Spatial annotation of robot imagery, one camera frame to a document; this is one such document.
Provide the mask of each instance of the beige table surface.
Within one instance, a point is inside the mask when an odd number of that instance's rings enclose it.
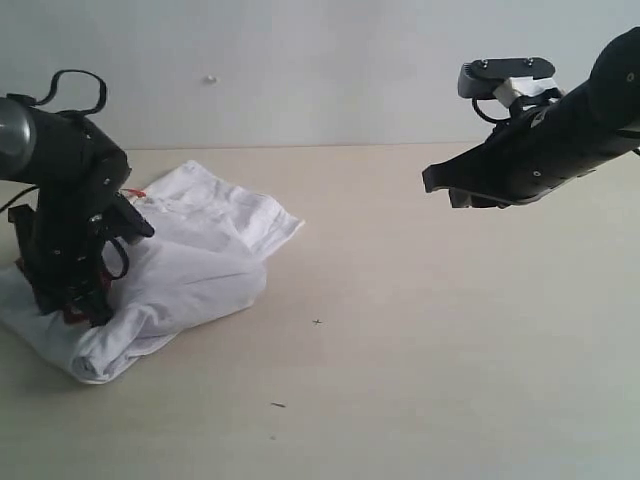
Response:
[[[307,225],[254,308],[111,384],[0,329],[0,478],[639,478],[640,159],[454,211],[420,171],[463,148],[131,152],[131,186],[194,159]]]

